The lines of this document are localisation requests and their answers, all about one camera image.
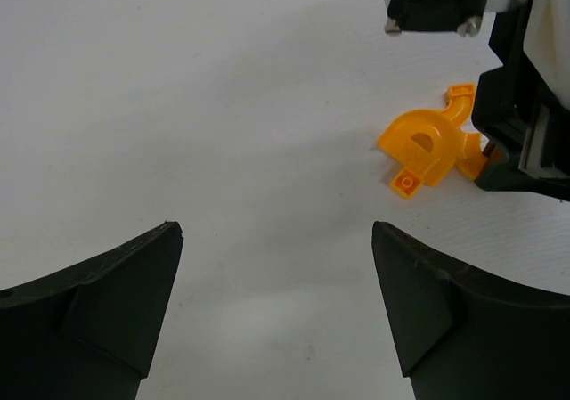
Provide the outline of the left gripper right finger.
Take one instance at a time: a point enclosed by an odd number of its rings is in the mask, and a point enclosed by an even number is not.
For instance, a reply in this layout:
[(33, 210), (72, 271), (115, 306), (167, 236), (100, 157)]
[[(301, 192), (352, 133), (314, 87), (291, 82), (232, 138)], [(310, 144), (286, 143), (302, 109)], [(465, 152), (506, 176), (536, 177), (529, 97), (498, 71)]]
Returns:
[(567, 399), (569, 297), (432, 249), (387, 222), (371, 246), (417, 399)]

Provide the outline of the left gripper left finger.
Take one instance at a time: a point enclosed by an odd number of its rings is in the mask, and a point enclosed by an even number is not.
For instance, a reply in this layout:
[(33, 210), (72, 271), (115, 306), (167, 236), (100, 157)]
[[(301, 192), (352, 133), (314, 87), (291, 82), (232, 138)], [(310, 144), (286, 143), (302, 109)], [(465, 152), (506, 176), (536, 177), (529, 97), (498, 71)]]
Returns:
[(3, 399), (134, 399), (149, 375), (183, 248), (165, 222), (1, 291)]

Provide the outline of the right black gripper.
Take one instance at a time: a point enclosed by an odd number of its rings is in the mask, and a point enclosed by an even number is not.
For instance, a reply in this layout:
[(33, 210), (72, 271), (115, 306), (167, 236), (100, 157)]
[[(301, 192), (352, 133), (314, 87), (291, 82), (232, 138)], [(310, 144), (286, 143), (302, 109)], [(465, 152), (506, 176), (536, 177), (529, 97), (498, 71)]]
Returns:
[(472, 121), (489, 143), (487, 192), (569, 193), (569, 0), (528, 0), (495, 16), (501, 66), (481, 75)]

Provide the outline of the orange elbow brick in tray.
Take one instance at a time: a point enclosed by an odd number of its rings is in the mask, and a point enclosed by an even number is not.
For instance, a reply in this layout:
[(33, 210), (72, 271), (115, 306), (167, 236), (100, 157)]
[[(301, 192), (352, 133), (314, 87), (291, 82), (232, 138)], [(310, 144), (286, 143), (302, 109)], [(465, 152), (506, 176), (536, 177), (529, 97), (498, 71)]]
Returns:
[(476, 97), (476, 85), (474, 83), (451, 85), (445, 96), (447, 107), (442, 110), (442, 116), (454, 127), (462, 127), (471, 116)]

